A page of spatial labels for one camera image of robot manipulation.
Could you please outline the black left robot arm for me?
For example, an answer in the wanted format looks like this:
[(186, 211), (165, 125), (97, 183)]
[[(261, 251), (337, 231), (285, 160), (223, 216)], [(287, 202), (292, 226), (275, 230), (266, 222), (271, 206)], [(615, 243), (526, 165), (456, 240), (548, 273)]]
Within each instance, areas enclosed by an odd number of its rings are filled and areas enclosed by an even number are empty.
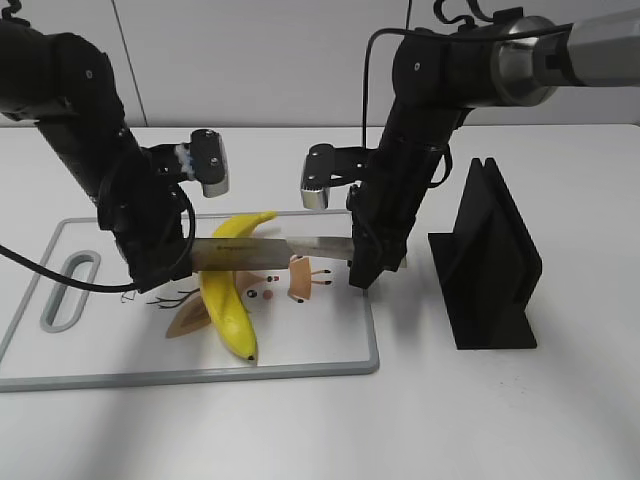
[(31, 120), (96, 208), (128, 265), (130, 289), (151, 290), (190, 274), (193, 207), (156, 150), (125, 121), (106, 53), (72, 33), (43, 34), (1, 22), (1, 113)]

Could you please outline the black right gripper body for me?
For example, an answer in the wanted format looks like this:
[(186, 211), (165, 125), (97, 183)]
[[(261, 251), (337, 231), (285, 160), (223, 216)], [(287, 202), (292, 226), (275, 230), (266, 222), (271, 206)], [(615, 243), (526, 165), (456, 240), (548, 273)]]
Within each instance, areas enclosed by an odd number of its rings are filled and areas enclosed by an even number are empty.
[(369, 158), (369, 176), (348, 197), (354, 244), (362, 249), (405, 249), (427, 190), (443, 182), (434, 175), (445, 159), (444, 144), (383, 135)]

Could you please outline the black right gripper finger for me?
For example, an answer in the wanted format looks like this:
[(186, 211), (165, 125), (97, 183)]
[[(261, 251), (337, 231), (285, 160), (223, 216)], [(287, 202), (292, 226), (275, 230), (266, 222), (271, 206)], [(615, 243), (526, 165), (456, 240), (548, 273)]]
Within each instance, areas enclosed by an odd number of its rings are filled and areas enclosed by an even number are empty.
[(385, 271), (395, 271), (395, 263), (381, 246), (373, 241), (354, 240), (354, 252), (349, 267), (349, 284), (358, 288), (369, 288)]
[(393, 244), (384, 249), (382, 265), (385, 271), (397, 272), (406, 267), (406, 245)]

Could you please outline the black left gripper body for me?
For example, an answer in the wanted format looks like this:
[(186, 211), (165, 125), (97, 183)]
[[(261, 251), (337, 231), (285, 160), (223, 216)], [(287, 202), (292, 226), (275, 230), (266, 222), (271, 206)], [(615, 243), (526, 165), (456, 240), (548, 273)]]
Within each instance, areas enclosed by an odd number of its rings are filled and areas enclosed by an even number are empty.
[(191, 269), (193, 236), (182, 227), (190, 205), (179, 187), (186, 178), (175, 146), (161, 144), (119, 155), (99, 183), (99, 227), (114, 235), (140, 293)]

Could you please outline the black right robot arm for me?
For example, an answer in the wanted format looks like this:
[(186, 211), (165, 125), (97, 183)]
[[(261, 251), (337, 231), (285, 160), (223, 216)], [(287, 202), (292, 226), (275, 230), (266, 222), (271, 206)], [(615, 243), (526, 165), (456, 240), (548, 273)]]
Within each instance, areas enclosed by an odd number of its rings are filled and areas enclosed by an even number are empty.
[(561, 87), (639, 83), (639, 13), (628, 10), (557, 25), (500, 11), (452, 34), (404, 30), (392, 64), (394, 99), (375, 148), (362, 148), (359, 183), (347, 197), (354, 255), (349, 281), (368, 288), (394, 271), (449, 142), (482, 107), (535, 107)]

